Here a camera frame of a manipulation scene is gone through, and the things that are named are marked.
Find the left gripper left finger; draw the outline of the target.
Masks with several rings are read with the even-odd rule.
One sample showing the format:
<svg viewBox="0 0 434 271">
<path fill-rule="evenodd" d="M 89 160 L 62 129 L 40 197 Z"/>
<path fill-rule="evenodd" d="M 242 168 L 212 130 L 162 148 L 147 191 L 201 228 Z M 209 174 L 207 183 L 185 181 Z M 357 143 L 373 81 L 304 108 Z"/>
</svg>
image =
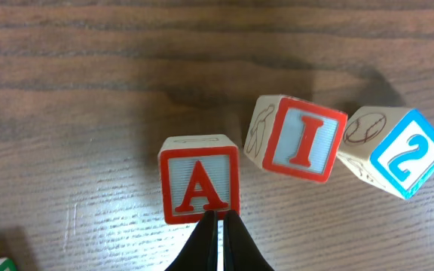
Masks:
<svg viewBox="0 0 434 271">
<path fill-rule="evenodd" d="M 166 271 L 216 271 L 217 260 L 218 217 L 206 211 Z"/>
</svg>

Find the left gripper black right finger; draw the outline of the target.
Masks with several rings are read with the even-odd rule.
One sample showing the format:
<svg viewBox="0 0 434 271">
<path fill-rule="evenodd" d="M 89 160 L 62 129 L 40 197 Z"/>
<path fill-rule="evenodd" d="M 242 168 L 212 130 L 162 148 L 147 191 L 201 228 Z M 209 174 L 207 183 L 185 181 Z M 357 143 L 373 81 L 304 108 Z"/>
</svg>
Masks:
<svg viewBox="0 0 434 271">
<path fill-rule="evenodd" d="M 223 229 L 224 271 L 274 271 L 236 211 L 225 215 Z"/>
</svg>

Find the red letter A block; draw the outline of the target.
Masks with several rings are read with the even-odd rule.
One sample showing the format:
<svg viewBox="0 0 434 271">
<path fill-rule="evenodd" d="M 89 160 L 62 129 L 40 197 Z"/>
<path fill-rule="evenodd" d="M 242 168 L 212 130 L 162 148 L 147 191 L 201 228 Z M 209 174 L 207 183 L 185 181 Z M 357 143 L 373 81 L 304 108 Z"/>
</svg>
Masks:
<svg viewBox="0 0 434 271">
<path fill-rule="evenodd" d="M 167 138 L 157 156 L 167 224 L 240 212 L 239 148 L 224 134 Z"/>
</svg>

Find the red letter I block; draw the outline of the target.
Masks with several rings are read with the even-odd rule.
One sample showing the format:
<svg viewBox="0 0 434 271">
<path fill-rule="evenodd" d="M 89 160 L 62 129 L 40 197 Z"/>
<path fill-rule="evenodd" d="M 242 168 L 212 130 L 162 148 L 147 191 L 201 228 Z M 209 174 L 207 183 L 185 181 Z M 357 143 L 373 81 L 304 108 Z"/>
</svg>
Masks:
<svg viewBox="0 0 434 271">
<path fill-rule="evenodd" d="M 243 151 L 260 169 L 325 183 L 347 119 L 342 111 L 292 96 L 259 96 Z"/>
</svg>

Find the blue number 2 block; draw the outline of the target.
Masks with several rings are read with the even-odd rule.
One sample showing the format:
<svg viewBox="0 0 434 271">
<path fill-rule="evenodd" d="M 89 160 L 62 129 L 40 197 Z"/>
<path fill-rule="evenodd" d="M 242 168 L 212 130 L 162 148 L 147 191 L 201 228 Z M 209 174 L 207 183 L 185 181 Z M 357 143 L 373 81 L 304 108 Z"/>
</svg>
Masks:
<svg viewBox="0 0 434 271">
<path fill-rule="evenodd" d="M 410 199 L 434 173 L 434 127 L 416 108 L 363 106 L 338 159 L 362 181 Z"/>
</svg>

